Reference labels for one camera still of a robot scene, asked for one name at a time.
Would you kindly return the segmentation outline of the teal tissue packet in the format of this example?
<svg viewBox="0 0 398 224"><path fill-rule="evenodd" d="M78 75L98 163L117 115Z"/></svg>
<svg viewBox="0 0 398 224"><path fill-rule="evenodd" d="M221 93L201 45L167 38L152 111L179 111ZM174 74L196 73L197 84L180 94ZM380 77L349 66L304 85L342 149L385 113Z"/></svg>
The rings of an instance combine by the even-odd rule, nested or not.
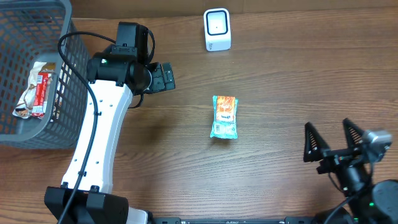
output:
<svg viewBox="0 0 398 224"><path fill-rule="evenodd" d="M236 113L238 109L239 100L236 98L236 109L235 109L235 117L233 122L222 122L216 120L216 96L213 96L213 111L214 111L214 119L211 127L211 138L220 138L220 139L237 139L237 122L236 122Z"/></svg>

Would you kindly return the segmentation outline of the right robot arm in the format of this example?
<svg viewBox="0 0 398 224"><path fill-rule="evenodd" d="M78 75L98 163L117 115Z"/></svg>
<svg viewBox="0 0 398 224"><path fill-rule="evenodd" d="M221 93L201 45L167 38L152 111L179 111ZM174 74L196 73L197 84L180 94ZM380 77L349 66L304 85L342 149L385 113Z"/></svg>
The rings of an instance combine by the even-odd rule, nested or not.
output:
<svg viewBox="0 0 398 224"><path fill-rule="evenodd" d="M314 125L305 124L304 162L318 162L319 174L335 175L332 184L345 196L335 208L316 214L312 223L397 223L397 181L373 182L374 166L392 145L384 129L363 130L342 121L347 147L332 150Z"/></svg>

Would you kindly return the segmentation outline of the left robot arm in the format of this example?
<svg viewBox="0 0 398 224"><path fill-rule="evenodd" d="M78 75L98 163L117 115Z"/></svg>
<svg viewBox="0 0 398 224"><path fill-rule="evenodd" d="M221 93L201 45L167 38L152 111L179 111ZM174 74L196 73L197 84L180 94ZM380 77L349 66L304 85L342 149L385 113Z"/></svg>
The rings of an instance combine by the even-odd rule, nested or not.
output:
<svg viewBox="0 0 398 224"><path fill-rule="evenodd" d="M116 147L126 112L135 96L173 90L169 63L153 61L152 31L135 22L120 22L109 47L89 59L85 116L73 159L59 187L48 187L44 202L59 223L154 222L151 212L132 208L113 194Z"/></svg>

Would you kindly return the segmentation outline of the orange snack packet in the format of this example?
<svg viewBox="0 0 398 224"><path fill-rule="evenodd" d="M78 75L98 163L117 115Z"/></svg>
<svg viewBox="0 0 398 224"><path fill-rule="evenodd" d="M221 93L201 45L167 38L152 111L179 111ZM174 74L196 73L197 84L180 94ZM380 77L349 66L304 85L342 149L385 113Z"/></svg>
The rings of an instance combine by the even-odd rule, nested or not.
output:
<svg viewBox="0 0 398 224"><path fill-rule="evenodd" d="M216 120L233 122L235 117L236 98L234 96L216 96Z"/></svg>

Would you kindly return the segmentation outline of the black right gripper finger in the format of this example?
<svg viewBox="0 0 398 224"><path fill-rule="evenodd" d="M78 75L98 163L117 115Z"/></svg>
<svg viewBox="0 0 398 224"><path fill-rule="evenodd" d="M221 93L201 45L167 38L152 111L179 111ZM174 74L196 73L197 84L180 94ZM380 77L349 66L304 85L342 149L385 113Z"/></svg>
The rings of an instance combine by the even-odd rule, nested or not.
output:
<svg viewBox="0 0 398 224"><path fill-rule="evenodd" d="M329 145L320 136L313 124L311 122L307 122L305 124L305 147L303 152L303 161L320 161L324 158L323 153L329 150Z"/></svg>
<svg viewBox="0 0 398 224"><path fill-rule="evenodd" d="M359 128L350 119L343 120L343 129L345 131L346 142L349 148L354 149L362 143L362 135L364 130Z"/></svg>

